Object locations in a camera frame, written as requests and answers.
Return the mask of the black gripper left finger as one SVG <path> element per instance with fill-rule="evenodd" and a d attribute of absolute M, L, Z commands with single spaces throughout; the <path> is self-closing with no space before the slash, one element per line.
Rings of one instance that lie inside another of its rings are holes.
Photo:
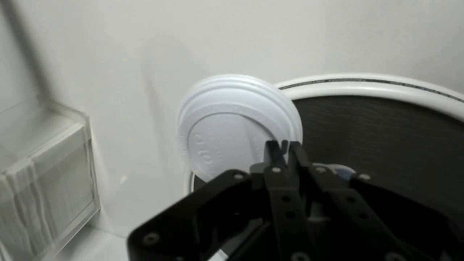
<path fill-rule="evenodd" d="M 284 177 L 287 174 L 284 150 L 277 140 L 268 140 L 265 143 L 264 169 L 272 175 Z"/>

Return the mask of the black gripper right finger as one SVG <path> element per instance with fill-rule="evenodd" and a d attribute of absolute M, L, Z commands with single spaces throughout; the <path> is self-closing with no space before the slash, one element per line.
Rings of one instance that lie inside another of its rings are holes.
<path fill-rule="evenodd" d="M 304 175 L 311 171 L 311 161 L 304 148 L 298 142 L 291 142 L 288 146 L 288 169 L 294 174 Z"/>

